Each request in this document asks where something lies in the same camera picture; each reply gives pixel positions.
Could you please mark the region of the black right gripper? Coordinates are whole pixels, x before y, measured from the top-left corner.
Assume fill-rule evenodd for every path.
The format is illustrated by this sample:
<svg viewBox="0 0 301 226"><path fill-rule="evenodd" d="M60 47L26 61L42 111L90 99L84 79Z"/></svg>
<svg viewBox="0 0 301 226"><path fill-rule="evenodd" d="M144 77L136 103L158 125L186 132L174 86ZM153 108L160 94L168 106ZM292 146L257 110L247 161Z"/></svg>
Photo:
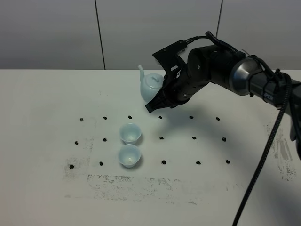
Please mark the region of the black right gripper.
<svg viewBox="0 0 301 226"><path fill-rule="evenodd" d="M159 92L145 107L152 113L158 109L183 105L209 82L210 79L201 72L191 73L188 69L181 69L172 80L164 82Z"/></svg>

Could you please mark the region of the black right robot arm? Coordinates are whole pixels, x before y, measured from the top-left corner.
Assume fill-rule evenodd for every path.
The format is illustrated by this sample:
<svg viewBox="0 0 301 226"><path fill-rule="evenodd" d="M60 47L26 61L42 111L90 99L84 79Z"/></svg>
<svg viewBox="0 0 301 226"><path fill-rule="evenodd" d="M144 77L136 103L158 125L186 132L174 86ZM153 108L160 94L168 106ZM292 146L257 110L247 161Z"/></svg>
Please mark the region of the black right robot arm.
<svg viewBox="0 0 301 226"><path fill-rule="evenodd" d="M283 72L268 70L254 55L216 45L191 50L184 62L178 53L186 46L180 41L153 54L166 74L162 88L145 106L148 112L183 105L210 82L237 95L255 95L276 108L282 106L287 84Z"/></svg>

